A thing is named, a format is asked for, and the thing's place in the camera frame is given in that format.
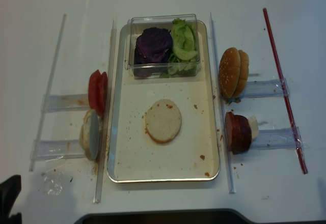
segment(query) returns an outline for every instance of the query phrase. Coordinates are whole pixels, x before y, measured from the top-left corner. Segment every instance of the top bun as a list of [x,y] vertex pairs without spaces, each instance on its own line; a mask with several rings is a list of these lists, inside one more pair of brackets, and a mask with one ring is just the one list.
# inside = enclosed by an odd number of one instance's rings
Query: top bun
[[225,98],[239,97],[247,84],[249,57],[235,47],[228,48],[222,55],[219,66],[219,84]]

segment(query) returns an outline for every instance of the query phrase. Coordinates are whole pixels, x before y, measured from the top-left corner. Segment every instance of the hamburger bun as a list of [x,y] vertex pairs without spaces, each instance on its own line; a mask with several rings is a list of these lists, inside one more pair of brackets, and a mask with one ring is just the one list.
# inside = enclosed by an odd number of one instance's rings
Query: hamburger bun
[[89,160],[95,160],[99,149],[99,121],[94,109],[86,112],[79,134],[79,144]]
[[244,90],[249,74],[249,57],[235,47],[228,48],[219,65],[219,84],[225,98],[236,98]]
[[247,79],[249,75],[249,57],[244,51],[239,50],[241,66],[240,66],[240,75],[239,81],[236,85],[235,91],[232,95],[233,98],[237,98],[243,92],[246,87]]
[[147,111],[146,132],[157,143],[170,142],[181,127],[181,113],[170,99],[155,102]]

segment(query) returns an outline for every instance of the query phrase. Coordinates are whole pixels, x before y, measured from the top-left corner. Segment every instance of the tray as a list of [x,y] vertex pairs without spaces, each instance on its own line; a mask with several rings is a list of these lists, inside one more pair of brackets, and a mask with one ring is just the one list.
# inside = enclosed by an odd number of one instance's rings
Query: tray
[[[197,21],[197,26],[201,70],[197,76],[174,78],[135,79],[124,68],[130,35],[127,26],[121,30],[107,159],[112,181],[207,181],[218,175],[207,32],[204,23]],[[173,100],[182,114],[179,134],[166,145],[156,144],[145,134],[145,112],[161,98]]]

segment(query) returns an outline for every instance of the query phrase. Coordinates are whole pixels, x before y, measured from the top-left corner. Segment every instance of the red rod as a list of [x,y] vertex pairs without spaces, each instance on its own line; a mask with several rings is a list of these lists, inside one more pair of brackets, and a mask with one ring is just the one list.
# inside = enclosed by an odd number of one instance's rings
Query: red rod
[[[273,34],[271,32],[271,27],[270,27],[270,23],[269,23],[268,14],[267,14],[267,9],[263,8],[263,12],[264,12],[264,17],[265,17],[267,30],[268,30],[268,35],[269,35],[271,48],[272,48],[273,54],[274,54],[274,59],[275,59],[277,72],[279,74],[279,79],[283,79],[284,77],[283,77],[283,73],[282,73],[282,69],[281,69],[281,65],[280,65],[279,56],[277,55]],[[293,137],[294,137],[294,140],[295,140],[296,152],[297,152],[297,156],[299,158],[301,170],[302,170],[303,174],[307,174],[308,170],[307,170],[304,155],[303,155],[303,152],[302,152],[302,149],[301,149],[301,136],[300,136],[300,133],[298,132],[297,127],[295,126],[294,117],[293,117],[289,97],[284,96],[284,101],[285,101],[287,113],[289,115],[291,128],[292,128],[292,131],[293,131]]]

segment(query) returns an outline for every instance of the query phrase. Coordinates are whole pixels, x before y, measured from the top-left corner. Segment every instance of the tomato slice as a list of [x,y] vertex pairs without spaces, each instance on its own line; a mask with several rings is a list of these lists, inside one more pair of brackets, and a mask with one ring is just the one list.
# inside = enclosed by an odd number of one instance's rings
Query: tomato slice
[[89,85],[88,85],[88,103],[90,108],[94,109],[98,115],[100,115],[101,110],[99,108],[98,103],[98,83],[101,78],[101,73],[99,70],[96,70],[93,74],[91,74]]
[[103,72],[101,74],[99,83],[98,83],[98,105],[101,111],[101,114],[104,114],[105,110],[105,101],[106,101],[106,92],[107,92],[107,74]]

